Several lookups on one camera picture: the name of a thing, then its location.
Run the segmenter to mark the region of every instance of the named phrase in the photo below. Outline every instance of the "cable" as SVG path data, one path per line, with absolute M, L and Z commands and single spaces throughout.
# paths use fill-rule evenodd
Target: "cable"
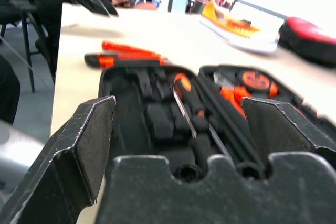
M 4 37 L 2 37 L 0 35 L 0 39 L 2 40 L 2 42 L 4 44 L 6 44 L 6 46 L 33 72 L 33 74 L 35 76 L 37 76 L 40 81 L 42 81 L 42 83 L 44 84 L 44 86 L 48 89 L 48 90 L 52 90 L 48 84 L 44 81 L 44 79 L 29 65 L 29 63 L 25 60 L 25 58 L 23 58 L 5 39 Z

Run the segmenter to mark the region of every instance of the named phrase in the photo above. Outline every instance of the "pliers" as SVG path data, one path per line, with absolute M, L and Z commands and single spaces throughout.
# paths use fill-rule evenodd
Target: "pliers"
M 113 67 L 119 61 L 155 61 L 160 65 L 166 63 L 166 59 L 156 52 L 132 47 L 123 44 L 115 44 L 104 40 L 101 44 L 103 52 L 85 54 L 85 63 L 94 68 Z

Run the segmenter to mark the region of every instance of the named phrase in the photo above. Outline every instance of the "red and black bag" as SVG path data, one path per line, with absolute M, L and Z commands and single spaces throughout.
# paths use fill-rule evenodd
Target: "red and black bag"
M 288 17 L 279 34 L 282 47 L 316 63 L 336 65 L 336 36 L 332 37 L 313 23 Z

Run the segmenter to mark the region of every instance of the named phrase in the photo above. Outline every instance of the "floor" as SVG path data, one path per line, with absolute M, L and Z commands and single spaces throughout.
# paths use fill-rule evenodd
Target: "floor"
M 31 50 L 36 50 L 34 43 L 37 35 L 31 26 L 28 29 L 28 36 Z M 6 29 L 4 38 L 23 58 L 26 58 L 21 28 Z M 23 61 L 5 43 L 0 45 L 0 55 L 10 62 L 21 83 L 21 95 L 14 128 L 46 143 L 50 134 L 54 84 L 45 59 L 41 54 L 32 56 L 36 89 L 35 93 L 32 93 L 28 68 Z

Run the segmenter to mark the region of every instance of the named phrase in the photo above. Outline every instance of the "chair leg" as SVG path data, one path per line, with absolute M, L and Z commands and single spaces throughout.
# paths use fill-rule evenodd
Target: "chair leg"
M 28 15 L 28 18 L 29 18 L 30 22 L 32 23 L 33 27 L 35 28 L 35 31 L 38 35 L 38 38 L 41 41 L 41 51 L 42 51 L 41 53 L 47 61 L 49 71 L 50 71 L 50 74 L 51 74 L 51 78 L 53 79 L 53 82 L 55 84 L 55 75 L 53 74 L 53 69 L 51 67 L 51 56 L 50 56 L 49 49 L 48 49 L 48 46 L 47 46 L 47 43 L 46 43 L 46 35 L 43 31 L 42 26 L 35 19 L 35 17 L 32 15 L 32 13 L 27 13 L 27 15 Z
M 0 30 L 0 36 L 4 37 L 5 36 L 5 31 L 6 31 L 6 24 L 1 26 L 1 30 Z
M 25 50 L 26 50 L 26 58 L 27 58 L 27 62 L 30 65 L 30 67 L 32 66 L 32 55 L 30 53 L 30 47 L 29 47 L 29 39 L 28 39 L 28 29 L 27 29 L 27 17 L 25 13 L 21 14 L 21 22 L 22 22 L 22 32 L 23 32 L 23 40 L 25 43 Z M 32 93 L 35 93 L 35 84 L 34 84 L 34 76 L 33 76 L 33 72 L 30 68 L 28 68 L 28 72 L 29 72 L 29 78 L 30 78 L 30 86 L 31 86 L 31 90 Z

